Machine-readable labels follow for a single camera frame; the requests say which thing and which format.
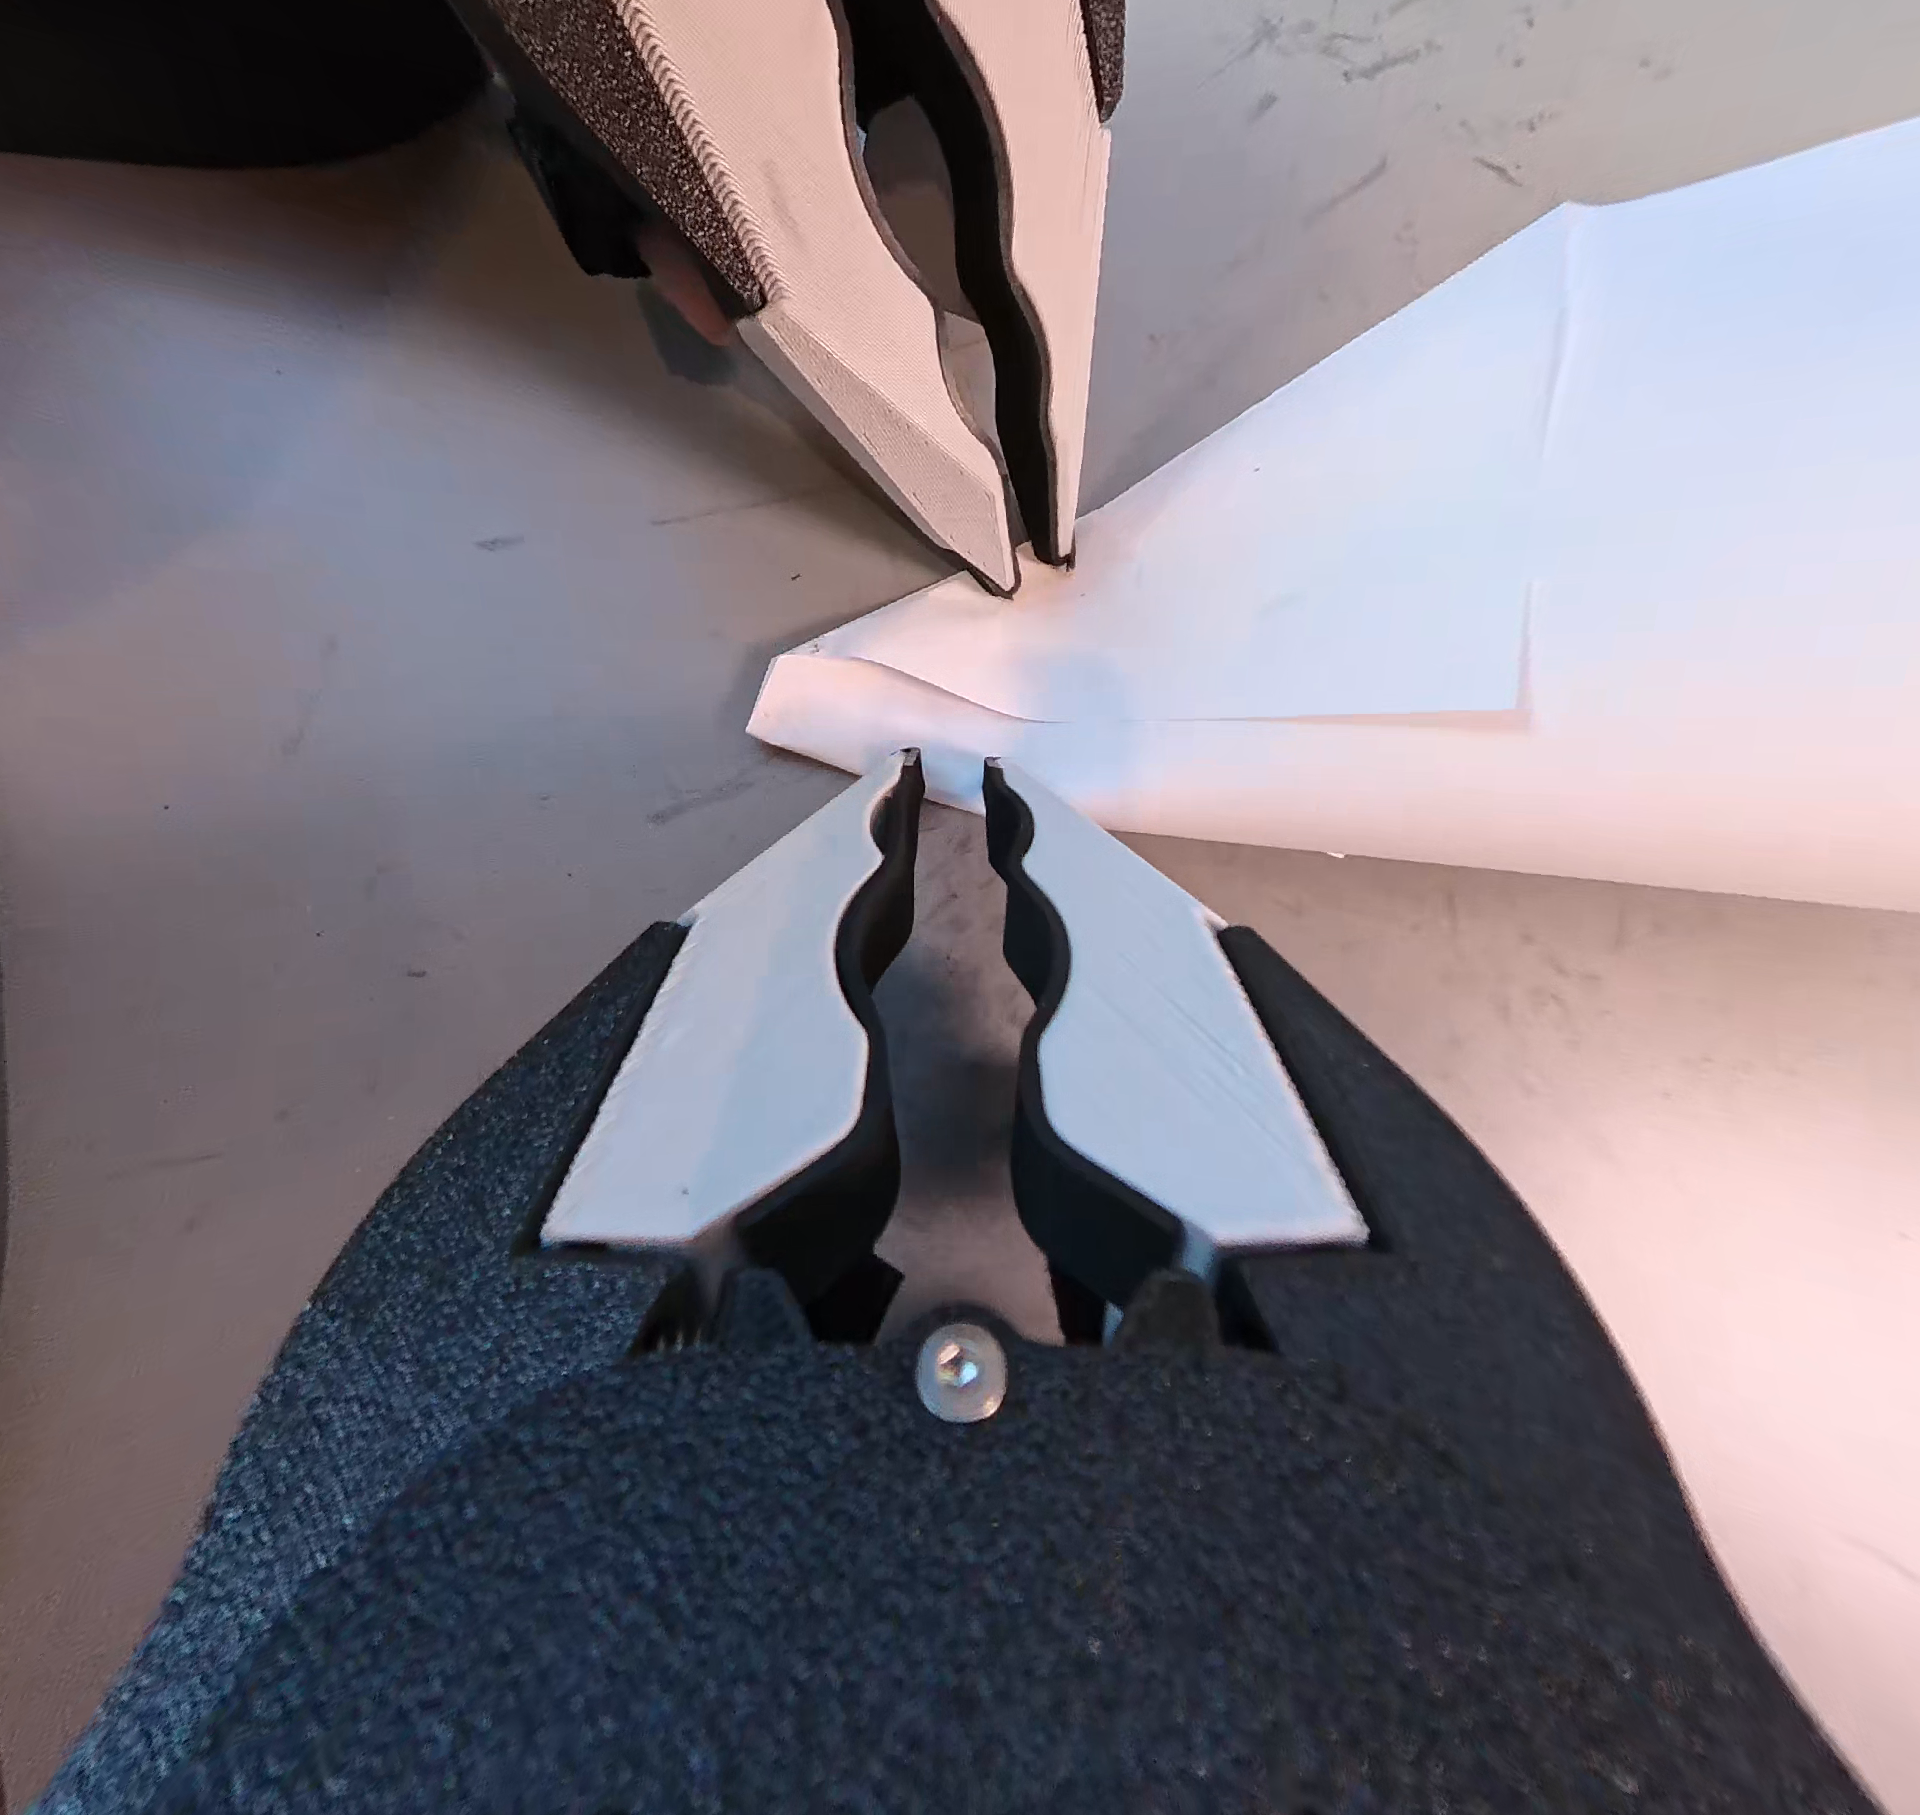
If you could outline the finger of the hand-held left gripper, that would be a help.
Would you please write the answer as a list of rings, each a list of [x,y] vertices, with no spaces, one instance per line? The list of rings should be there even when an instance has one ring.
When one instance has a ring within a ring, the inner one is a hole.
[[[934,545],[1011,597],[1011,494],[876,216],[835,0],[612,4],[755,272],[746,345]]]
[[[1087,424],[1110,132],[1081,0],[923,0],[928,117],[958,277],[996,371],[996,438],[1031,552],[1066,567]]]

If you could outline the person's left hand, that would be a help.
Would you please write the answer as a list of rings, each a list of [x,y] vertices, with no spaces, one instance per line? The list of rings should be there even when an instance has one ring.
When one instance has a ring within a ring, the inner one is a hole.
[[[724,356],[734,345],[734,319],[689,257],[656,248],[634,293],[662,360]]]

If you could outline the grey desk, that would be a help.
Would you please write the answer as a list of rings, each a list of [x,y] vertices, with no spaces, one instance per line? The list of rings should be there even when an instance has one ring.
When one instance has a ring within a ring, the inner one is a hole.
[[[1129,0],[1084,503],[1563,199],[1916,113],[1916,0]],[[4,1795],[302,1302],[650,921],[840,777],[767,661],[937,557],[662,359],[492,113],[4,164]],[[1487,1152],[1789,1679],[1916,1810],[1916,919],[1133,840]]]

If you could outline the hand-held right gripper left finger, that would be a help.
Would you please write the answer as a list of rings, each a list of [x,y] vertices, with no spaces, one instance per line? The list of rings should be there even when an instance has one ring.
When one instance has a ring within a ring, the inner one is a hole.
[[[664,1256],[700,1306],[762,1266],[816,1339],[876,1339],[901,1137],[874,994],[914,925],[922,800],[902,749],[652,926],[670,959],[597,1073],[539,1250]]]

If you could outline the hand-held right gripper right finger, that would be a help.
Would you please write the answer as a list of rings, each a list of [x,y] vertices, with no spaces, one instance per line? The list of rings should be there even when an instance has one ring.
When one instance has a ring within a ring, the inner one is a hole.
[[[980,795],[1002,952],[1031,1000],[1011,1184],[1062,1339],[1110,1342],[1153,1274],[1190,1274],[1220,1306],[1239,1256],[1365,1245],[1235,970],[1262,940],[1020,767],[983,764]]]

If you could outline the white paper sheet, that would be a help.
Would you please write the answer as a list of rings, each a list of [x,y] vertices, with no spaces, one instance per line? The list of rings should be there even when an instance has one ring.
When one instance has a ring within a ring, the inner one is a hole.
[[[749,733],[1092,821],[1916,909],[1916,123],[1567,202]]]

